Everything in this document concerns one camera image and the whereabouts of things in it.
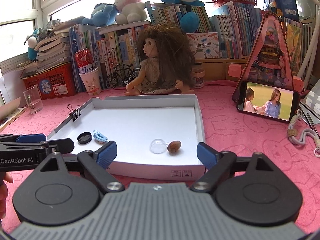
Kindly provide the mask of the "person's left hand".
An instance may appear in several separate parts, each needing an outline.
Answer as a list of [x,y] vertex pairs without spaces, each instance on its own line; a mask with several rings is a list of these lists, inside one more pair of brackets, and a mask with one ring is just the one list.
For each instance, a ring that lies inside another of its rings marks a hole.
[[[10,172],[6,172],[4,176],[4,181],[8,183],[13,183],[14,180],[11,176]],[[6,198],[8,196],[8,187],[5,182],[1,185],[0,189],[0,219],[3,219],[6,216],[6,208],[7,208],[7,202]]]

